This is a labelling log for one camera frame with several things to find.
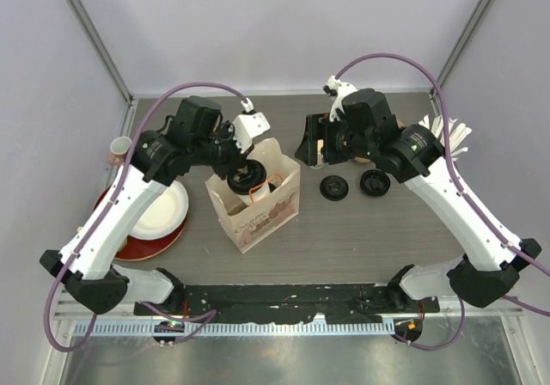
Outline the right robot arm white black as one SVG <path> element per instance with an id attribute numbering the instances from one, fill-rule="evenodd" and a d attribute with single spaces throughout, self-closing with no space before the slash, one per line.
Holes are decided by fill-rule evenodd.
<path id="1" fill-rule="evenodd" d="M 520 239 L 461 180 L 453 179 L 441 140 L 423 123 L 400 126 L 386 96 L 345 88 L 330 112 L 306 117 L 295 157 L 313 167 L 362 157 L 419 196 L 461 245 L 457 259 L 402 268 L 389 282 L 391 307 L 406 312 L 429 296 L 455 295 L 477 308 L 506 296 L 520 272 L 541 253 L 534 239 Z"/>

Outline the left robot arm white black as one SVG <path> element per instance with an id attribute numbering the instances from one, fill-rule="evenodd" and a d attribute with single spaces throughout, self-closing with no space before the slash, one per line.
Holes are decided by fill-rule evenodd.
<path id="1" fill-rule="evenodd" d="M 139 271 L 113 264 L 123 241 L 149 206 L 192 166 L 210 166 L 225 177 L 241 168 L 251 144 L 245 116 L 221 121 L 213 101 L 190 96 L 162 131 L 142 130 L 107 195 L 62 249 L 47 250 L 40 264 L 85 308 L 103 315 L 120 303 L 153 303 L 174 315 L 183 284 L 164 269 Z"/>

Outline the brown paper bag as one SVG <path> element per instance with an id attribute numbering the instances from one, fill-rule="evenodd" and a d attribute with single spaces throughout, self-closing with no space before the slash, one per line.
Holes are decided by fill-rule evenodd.
<path id="1" fill-rule="evenodd" d="M 264 183 L 273 174 L 283 175 L 284 183 L 239 214 L 228 215 L 228 210 L 243 202 L 229 189 L 225 180 L 212 175 L 205 182 L 218 222 L 243 254 L 295 217 L 300 205 L 301 168 L 282 152 L 277 139 L 271 137 L 259 142 L 250 157 L 265 166 L 267 177 Z"/>

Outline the cardboard cup carrier single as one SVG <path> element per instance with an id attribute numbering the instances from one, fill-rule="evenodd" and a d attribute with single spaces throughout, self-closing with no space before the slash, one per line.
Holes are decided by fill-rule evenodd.
<path id="1" fill-rule="evenodd" d="M 246 204 L 240 203 L 234 207 L 232 207 L 230 210 L 228 210 L 228 215 L 234 216 L 239 214 L 241 211 L 245 210 L 248 206 Z"/>

